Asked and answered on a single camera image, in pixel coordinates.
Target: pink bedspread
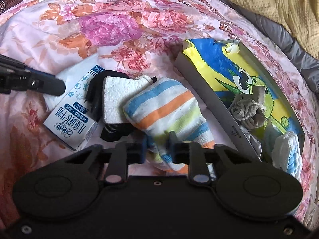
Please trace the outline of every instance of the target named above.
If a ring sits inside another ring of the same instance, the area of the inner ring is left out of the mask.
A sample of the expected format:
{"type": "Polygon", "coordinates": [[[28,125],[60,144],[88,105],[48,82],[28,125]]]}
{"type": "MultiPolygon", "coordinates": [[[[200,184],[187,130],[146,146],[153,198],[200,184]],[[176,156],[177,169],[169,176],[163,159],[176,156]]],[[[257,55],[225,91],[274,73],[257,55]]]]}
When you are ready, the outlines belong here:
{"type": "MultiPolygon", "coordinates": [[[[241,39],[276,80],[304,128],[304,199],[296,216],[310,228],[316,224],[318,102],[287,57],[218,0],[27,0],[0,16],[0,37],[1,54],[52,74],[98,53],[99,64],[106,69],[174,79],[181,78],[173,62],[182,40],[241,39]]],[[[49,114],[42,95],[12,92],[1,95],[0,104],[0,227],[4,227],[18,218],[10,196],[15,181],[71,151],[42,125],[49,114]]],[[[131,174],[137,172],[138,166],[131,168],[131,174]]]]}

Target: frog eye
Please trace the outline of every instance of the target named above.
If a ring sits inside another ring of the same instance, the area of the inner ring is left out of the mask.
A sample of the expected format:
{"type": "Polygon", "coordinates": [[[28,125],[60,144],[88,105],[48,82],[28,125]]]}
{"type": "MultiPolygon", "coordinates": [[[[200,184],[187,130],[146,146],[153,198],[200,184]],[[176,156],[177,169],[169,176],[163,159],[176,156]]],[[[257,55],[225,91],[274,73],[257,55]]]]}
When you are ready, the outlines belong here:
{"type": "Polygon", "coordinates": [[[246,72],[244,69],[242,69],[242,68],[239,68],[238,71],[240,72],[242,79],[243,79],[246,83],[248,83],[248,84],[250,84],[250,85],[253,84],[253,79],[250,77],[249,73],[247,73],[247,72],[246,72]]]}
{"type": "Polygon", "coordinates": [[[247,85],[247,82],[242,79],[241,77],[239,77],[238,75],[234,75],[233,76],[233,80],[234,80],[234,84],[237,86],[237,88],[245,94],[249,94],[249,87],[247,85]]]}

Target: striped sock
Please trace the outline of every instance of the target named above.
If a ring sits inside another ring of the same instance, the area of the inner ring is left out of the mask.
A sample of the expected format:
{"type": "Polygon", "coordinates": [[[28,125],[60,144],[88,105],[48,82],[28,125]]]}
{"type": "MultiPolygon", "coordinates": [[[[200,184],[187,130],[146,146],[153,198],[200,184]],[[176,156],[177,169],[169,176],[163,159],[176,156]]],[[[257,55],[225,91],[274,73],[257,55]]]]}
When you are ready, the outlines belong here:
{"type": "Polygon", "coordinates": [[[197,100],[180,82],[161,78],[153,85],[130,99],[123,107],[130,123],[144,131],[151,139],[152,161],[165,171],[179,171],[184,164],[174,164],[167,155],[166,140],[175,131],[180,141],[198,142],[212,148],[213,136],[202,116],[197,100]]]}

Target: yellow blanket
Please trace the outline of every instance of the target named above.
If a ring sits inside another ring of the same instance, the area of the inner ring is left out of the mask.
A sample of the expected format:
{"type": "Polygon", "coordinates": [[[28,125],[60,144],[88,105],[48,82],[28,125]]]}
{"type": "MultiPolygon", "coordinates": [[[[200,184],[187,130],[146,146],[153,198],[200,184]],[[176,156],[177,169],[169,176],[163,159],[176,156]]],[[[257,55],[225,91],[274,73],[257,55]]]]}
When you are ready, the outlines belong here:
{"type": "Polygon", "coordinates": [[[319,0],[230,0],[283,25],[299,44],[319,59],[319,0]]]}

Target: gray fabric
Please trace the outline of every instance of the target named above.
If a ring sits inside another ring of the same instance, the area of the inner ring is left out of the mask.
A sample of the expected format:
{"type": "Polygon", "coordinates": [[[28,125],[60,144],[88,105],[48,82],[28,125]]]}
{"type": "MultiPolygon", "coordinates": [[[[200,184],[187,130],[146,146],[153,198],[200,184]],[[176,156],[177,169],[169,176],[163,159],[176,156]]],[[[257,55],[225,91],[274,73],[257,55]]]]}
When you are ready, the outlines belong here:
{"type": "Polygon", "coordinates": [[[253,94],[236,94],[229,111],[248,130],[259,128],[266,122],[264,86],[252,86],[253,94]]]}
{"type": "Polygon", "coordinates": [[[262,153],[261,143],[257,140],[257,138],[255,138],[252,134],[250,134],[249,131],[244,126],[239,126],[239,127],[243,131],[245,136],[248,138],[253,148],[255,149],[258,157],[261,157],[261,153],[262,153]]]}
{"type": "Polygon", "coordinates": [[[308,54],[282,25],[262,15],[252,13],[229,0],[220,1],[236,10],[271,39],[298,69],[309,88],[319,98],[319,60],[308,54]]]}

